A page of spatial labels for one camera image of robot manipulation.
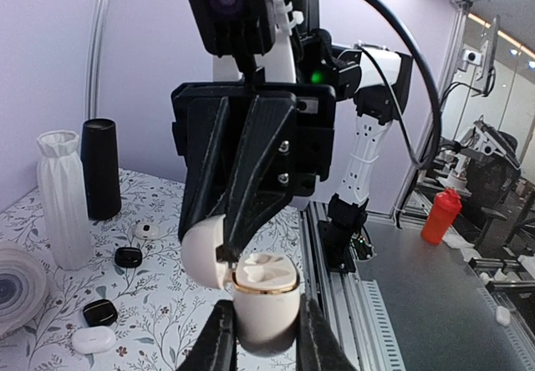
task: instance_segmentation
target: tape roll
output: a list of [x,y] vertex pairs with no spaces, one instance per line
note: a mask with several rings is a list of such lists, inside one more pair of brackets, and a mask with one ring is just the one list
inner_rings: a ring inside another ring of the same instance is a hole
[[0,243],[0,337],[35,317],[47,292],[41,262],[17,244]]

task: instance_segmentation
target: screw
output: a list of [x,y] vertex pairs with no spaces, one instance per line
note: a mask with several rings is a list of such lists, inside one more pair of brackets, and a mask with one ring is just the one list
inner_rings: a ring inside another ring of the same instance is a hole
[[279,176],[277,176],[277,180],[281,185],[287,185],[290,181],[290,175],[288,173],[281,173]]
[[290,151],[290,142],[288,140],[285,140],[281,143],[281,145],[278,147],[278,152],[281,154],[286,154]]

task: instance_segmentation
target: floral tablecloth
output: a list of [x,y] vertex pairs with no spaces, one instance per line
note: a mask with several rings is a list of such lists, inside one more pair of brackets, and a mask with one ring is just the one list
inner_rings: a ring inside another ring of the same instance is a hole
[[[91,223],[95,257],[77,272],[54,264],[38,191],[0,214],[0,241],[15,241],[41,260],[50,291],[34,320],[0,340],[1,370],[172,371],[188,355],[213,304],[230,298],[228,292],[199,287],[181,266],[177,230],[184,186],[129,170],[121,171],[120,183],[122,210],[109,221]],[[163,238],[134,238],[138,221],[159,225]],[[117,267],[113,256],[120,246],[139,247],[144,253],[141,267]],[[301,270],[298,211],[281,211],[247,250],[284,252]],[[107,353],[80,355],[71,348],[70,337],[85,326],[81,308],[101,298],[119,311],[112,326],[117,344]],[[238,349],[238,368],[293,370],[295,351],[266,359]]]

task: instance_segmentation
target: red bottle cap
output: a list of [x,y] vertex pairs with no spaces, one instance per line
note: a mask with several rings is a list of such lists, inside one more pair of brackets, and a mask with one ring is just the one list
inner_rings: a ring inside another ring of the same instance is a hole
[[458,214],[462,209],[461,196],[453,189],[446,189],[446,191],[436,195],[435,205],[448,212]]

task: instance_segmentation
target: black cylinder speaker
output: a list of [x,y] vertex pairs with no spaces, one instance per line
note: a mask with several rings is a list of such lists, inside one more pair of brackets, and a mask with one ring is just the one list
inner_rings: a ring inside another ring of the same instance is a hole
[[110,219],[121,208],[117,133],[113,120],[92,119],[84,123],[80,158],[84,165],[89,218]]

